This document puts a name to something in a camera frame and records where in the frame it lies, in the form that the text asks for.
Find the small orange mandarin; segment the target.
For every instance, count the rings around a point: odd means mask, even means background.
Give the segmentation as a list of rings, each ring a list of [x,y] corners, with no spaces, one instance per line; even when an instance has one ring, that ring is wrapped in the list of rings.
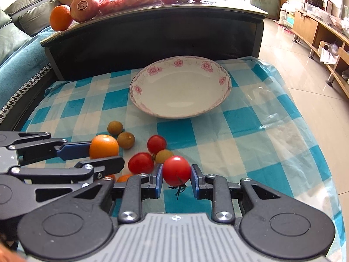
[[[100,134],[95,136],[89,147],[89,157],[99,159],[112,157],[119,154],[119,145],[116,139],[110,135]]]

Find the red cherry tomato with stem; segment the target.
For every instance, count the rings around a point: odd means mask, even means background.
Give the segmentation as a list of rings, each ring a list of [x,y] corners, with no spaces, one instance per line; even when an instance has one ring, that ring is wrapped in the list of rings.
[[[168,158],[163,164],[163,179],[171,187],[184,185],[191,177],[189,162],[178,155]]]

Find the yellow-green small fruit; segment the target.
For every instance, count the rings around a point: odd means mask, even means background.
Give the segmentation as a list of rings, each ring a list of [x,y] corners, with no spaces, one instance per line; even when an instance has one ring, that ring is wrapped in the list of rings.
[[[156,164],[163,164],[167,159],[174,156],[174,153],[170,150],[164,149],[159,151],[155,156]]]

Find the orange mandarin partly hidden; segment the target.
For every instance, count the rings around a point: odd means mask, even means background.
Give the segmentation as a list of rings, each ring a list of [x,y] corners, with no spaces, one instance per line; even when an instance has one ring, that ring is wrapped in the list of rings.
[[[126,182],[131,176],[133,176],[132,173],[124,174],[124,175],[120,176],[120,177],[116,180],[116,182],[117,182],[117,183]]]

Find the brown-green small fruit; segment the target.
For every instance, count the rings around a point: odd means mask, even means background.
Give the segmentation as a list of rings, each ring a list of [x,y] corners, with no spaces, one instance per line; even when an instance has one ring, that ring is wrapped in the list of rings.
[[[107,126],[110,135],[117,136],[124,131],[124,126],[120,121],[111,121]]]
[[[122,149],[128,150],[134,146],[135,136],[129,132],[122,132],[118,135],[117,142]]]

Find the blue checkered tablecloth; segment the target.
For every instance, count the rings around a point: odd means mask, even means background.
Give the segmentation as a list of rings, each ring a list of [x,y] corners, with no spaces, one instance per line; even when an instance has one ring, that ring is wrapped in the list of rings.
[[[124,160],[147,151],[152,135],[205,174],[230,182],[249,177],[325,212],[335,225],[328,258],[345,261],[346,233],[334,180],[325,157],[277,69],[252,57],[225,60],[232,89],[212,111],[194,118],[166,120],[140,111],[128,93],[137,70],[80,81],[56,82],[34,109],[24,131],[48,132],[71,142],[106,134],[120,121],[135,145]]]

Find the blue sofa cover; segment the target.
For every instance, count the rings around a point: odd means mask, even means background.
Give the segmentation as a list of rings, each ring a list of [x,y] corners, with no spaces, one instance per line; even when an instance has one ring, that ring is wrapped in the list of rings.
[[[1,63],[1,122],[19,100],[51,70],[41,41],[51,36],[47,27],[30,37]]]

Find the white floral plate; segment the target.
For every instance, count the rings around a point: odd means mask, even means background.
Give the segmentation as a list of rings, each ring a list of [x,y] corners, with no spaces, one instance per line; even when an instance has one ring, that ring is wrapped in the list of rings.
[[[196,56],[175,56],[141,69],[132,79],[133,104],[151,116],[184,119],[207,113],[227,99],[229,73],[217,62]]]

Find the orange on coffee table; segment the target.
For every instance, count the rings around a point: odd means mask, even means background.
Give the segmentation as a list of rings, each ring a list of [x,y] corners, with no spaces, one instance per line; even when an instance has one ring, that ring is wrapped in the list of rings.
[[[72,21],[70,8],[66,5],[56,6],[50,14],[50,26],[54,31],[68,29]]]

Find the grey-green sofa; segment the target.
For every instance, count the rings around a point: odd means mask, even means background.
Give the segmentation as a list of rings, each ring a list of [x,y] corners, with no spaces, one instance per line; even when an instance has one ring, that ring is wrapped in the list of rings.
[[[1,10],[1,63],[49,27],[50,14],[59,5],[58,0],[16,0]]]

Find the red apple with sticker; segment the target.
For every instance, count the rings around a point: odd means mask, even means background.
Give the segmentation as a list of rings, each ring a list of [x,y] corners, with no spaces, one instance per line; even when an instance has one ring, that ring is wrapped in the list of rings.
[[[70,15],[76,22],[91,20],[99,12],[95,0],[73,0],[70,5]]]

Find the dark coffee table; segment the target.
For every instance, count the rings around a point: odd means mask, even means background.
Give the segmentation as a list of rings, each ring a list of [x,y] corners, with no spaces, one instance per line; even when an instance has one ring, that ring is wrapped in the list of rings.
[[[266,15],[241,0],[161,3],[75,24],[41,45],[58,79],[77,81],[174,56],[257,57]]]

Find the wooden tv cabinet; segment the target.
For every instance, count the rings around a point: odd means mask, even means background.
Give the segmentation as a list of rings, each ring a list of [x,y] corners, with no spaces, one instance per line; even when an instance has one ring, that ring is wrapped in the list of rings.
[[[322,57],[325,51],[334,53],[334,62],[324,63],[330,71],[326,83],[332,86],[333,82],[337,82],[348,95],[348,37],[316,17],[299,10],[295,12],[292,31],[295,43],[301,40],[310,47],[310,59],[314,56]]]

